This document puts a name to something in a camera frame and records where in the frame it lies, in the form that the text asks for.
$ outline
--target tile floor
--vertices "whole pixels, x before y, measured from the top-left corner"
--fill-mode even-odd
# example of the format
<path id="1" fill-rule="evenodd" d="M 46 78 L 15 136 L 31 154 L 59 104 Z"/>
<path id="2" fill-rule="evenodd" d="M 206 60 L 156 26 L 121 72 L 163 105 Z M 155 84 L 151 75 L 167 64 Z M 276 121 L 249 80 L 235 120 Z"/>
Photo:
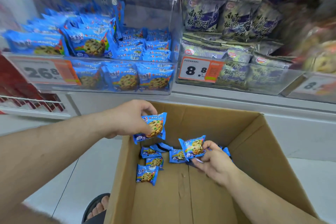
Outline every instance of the tile floor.
<path id="1" fill-rule="evenodd" d="M 51 122 L 55 120 L 0 115 L 0 135 Z M 120 138 L 100 140 L 25 203 L 64 224 L 80 224 L 88 203 L 97 195 L 111 191 L 120 147 Z M 288 160 L 320 218 L 336 224 L 336 162 Z"/>

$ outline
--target price tag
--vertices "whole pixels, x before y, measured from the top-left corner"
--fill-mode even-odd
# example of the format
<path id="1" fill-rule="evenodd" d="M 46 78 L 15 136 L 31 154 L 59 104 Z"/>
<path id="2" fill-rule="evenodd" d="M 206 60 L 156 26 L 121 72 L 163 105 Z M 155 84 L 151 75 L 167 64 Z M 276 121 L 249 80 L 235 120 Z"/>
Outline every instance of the price tag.
<path id="1" fill-rule="evenodd" d="M 184 57 L 178 77 L 181 79 L 215 83 L 223 65 L 223 61 Z"/>
<path id="2" fill-rule="evenodd" d="M 69 60 L 6 56 L 32 83 L 81 85 Z"/>
<path id="3" fill-rule="evenodd" d="M 313 75 L 293 92 L 317 96 L 336 94 L 336 76 Z"/>

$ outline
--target black sandal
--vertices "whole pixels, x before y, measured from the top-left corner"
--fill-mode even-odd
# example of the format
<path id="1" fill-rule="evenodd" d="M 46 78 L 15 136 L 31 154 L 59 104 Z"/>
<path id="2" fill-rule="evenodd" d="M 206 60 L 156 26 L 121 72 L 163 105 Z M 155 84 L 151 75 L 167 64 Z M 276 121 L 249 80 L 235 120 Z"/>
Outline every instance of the black sandal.
<path id="1" fill-rule="evenodd" d="M 96 223 L 96 224 L 103 224 L 103 222 L 104 222 L 104 218 L 105 218 L 105 213 L 106 213 L 106 210 L 105 211 L 103 211 L 103 212 L 101 212 L 101 213 L 99 213 L 99 214 L 97 214 L 96 216 L 94 216 L 94 217 L 92 217 L 91 219 L 89 219 L 89 220 L 87 220 L 86 221 L 86 219 L 87 219 L 87 216 L 92 212 L 92 210 L 98 205 L 98 203 L 101 203 L 102 202 L 102 199 L 103 199 L 103 197 L 105 197 L 105 196 L 109 196 L 110 197 L 110 193 L 104 193 L 104 194 L 101 194 L 101 195 L 99 195 L 99 196 L 97 196 L 97 197 L 95 197 L 95 199 L 94 200 L 92 200 L 91 202 L 90 202 L 90 204 L 87 206 L 87 208 L 86 208 L 86 210 L 85 210 L 85 212 L 84 212 L 84 215 L 83 215 L 83 218 L 82 218 L 82 224 L 84 223 L 84 222 L 86 222 L 87 224 L 93 224 L 93 223 Z"/>

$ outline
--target hand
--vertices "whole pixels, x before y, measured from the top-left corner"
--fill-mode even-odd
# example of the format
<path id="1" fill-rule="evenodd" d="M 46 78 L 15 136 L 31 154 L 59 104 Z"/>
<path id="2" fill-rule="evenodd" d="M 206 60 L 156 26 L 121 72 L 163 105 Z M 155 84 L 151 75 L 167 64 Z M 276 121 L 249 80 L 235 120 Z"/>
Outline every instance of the hand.
<path id="1" fill-rule="evenodd" d="M 228 182 L 229 175 L 238 170 L 238 168 L 233 164 L 230 157 L 213 141 L 205 141 L 202 147 L 207 151 L 201 158 L 203 163 L 195 159 L 192 159 L 192 162 L 211 179 L 224 186 Z"/>
<path id="2" fill-rule="evenodd" d="M 150 114 L 158 114 L 154 106 L 145 100 L 131 100 L 113 109 L 98 113 L 103 121 L 103 131 L 107 138 L 117 135 L 128 136 L 136 133 L 150 134 L 151 127 L 141 118 Z"/>

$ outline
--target foot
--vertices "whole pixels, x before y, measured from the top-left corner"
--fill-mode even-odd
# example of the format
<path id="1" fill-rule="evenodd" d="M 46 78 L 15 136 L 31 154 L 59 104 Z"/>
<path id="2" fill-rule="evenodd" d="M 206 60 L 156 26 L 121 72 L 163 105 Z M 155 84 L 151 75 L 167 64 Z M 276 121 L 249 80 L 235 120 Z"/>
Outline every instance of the foot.
<path id="1" fill-rule="evenodd" d="M 104 196 L 101 199 L 101 202 L 97 204 L 97 206 L 92 210 L 91 213 L 89 213 L 86 220 L 89 220 L 93 216 L 96 216 L 97 214 L 105 211 L 107 209 L 108 204 L 109 204 L 109 199 L 110 199 L 109 196 Z"/>

